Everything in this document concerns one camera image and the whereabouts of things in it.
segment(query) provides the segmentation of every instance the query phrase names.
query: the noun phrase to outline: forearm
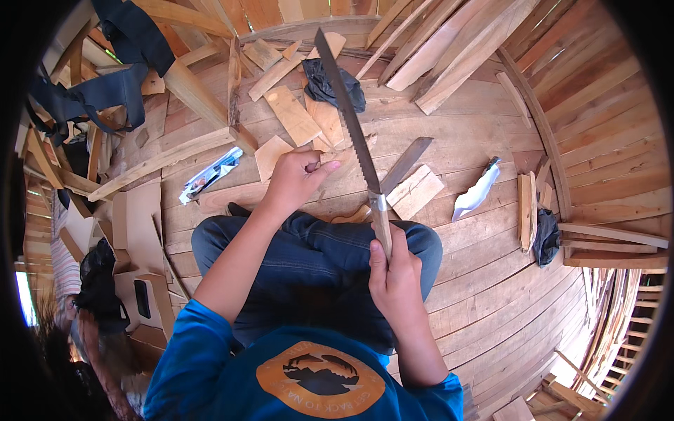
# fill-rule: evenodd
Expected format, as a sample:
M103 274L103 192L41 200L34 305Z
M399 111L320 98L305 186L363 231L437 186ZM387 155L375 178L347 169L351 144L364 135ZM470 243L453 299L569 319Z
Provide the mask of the forearm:
M418 329L394 333L398 339L396 349L400 377L405 386L433 386L447 377L447 366L437 349L428 323Z
M278 215L261 203L215 260L194 298L233 325L281 223Z
M108 368L100 361L100 356L90 352L89 363L91 363L103 391L108 395L108 401L110 401L110 406L115 411L115 415L121 421L139 420L140 418L129 404L126 395L114 380Z

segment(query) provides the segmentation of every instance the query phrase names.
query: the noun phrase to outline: black plastic bag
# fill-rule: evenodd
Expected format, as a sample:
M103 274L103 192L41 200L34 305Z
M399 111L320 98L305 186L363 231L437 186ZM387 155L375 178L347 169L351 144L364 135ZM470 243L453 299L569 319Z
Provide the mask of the black plastic bag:
M321 59L304 60L302 67L304 67L304 73L309 80L309 83L304 87L304 92L314 101L328 101L336 108L339 108L337 98L335 98L328 75L323 69ZM348 96L351 98L353 108L356 112L365 111L365 94L361 88L361 83L341 67L339 68L339 73L344 81L344 86L346 86Z
M94 315L98 330L103 335L124 332L130 324L124 304L115 295L114 264L113 250L102 238L80 265L82 287L75 298L75 305Z
M559 228L552 211L539 210L539 222L534 239L534 256L540 267L546 267L559 251Z

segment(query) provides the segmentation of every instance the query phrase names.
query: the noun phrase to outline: person's right hand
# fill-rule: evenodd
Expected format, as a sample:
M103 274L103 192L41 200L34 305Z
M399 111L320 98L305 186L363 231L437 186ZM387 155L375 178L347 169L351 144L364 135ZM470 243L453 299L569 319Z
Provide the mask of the person's right hand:
M281 155L260 207L278 216L281 222L298 210L340 166L339 161L331 161L316 168L320 156L321 151L311 150L309 145Z
M421 298L421 259L407 249L405 231L391 226L391 261L379 240L370 242L370 295L397 336L428 326Z

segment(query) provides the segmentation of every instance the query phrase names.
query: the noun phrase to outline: saw handle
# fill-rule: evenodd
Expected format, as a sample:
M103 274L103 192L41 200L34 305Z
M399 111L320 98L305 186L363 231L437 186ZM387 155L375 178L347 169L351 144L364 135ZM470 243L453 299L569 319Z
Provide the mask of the saw handle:
M386 260L391 261L391 250L393 242L391 240L391 227L388 222L388 211L386 210L386 197L372 192L368 192L370 198L370 208L372 209L372 222L375 228L375 237L384 248Z

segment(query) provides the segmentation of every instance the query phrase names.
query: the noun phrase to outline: jeans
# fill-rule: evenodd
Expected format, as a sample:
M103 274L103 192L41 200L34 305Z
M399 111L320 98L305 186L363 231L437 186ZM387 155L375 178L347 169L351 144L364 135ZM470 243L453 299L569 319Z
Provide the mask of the jeans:
M212 216L194 230L192 249L202 276L246 219ZM422 261L421 294L426 300L442 260L440 239L422 224L393 223L405 231L409 251ZM295 212L272 238L232 326L234 338L248 347L284 325L323 327L390 355L395 337L368 287L369 243L374 238L369 224L330 224Z

